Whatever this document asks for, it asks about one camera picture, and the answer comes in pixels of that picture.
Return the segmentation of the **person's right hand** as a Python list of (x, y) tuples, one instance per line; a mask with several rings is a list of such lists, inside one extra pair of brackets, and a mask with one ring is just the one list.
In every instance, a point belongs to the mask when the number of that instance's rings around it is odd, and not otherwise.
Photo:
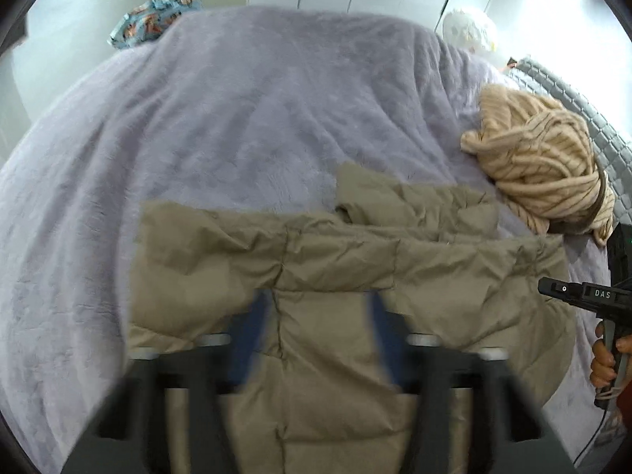
[[(592, 346), (593, 359), (590, 364), (589, 380), (595, 388), (605, 388), (609, 382), (613, 382), (617, 376), (615, 369), (615, 358), (612, 351), (609, 351), (603, 341), (604, 322), (601, 321), (596, 327), (596, 336), (598, 340)], [(616, 348), (621, 354), (629, 354), (631, 362), (631, 335), (618, 339)], [(631, 381), (631, 364), (626, 367), (626, 375), (623, 378), (622, 388), (626, 387)]]

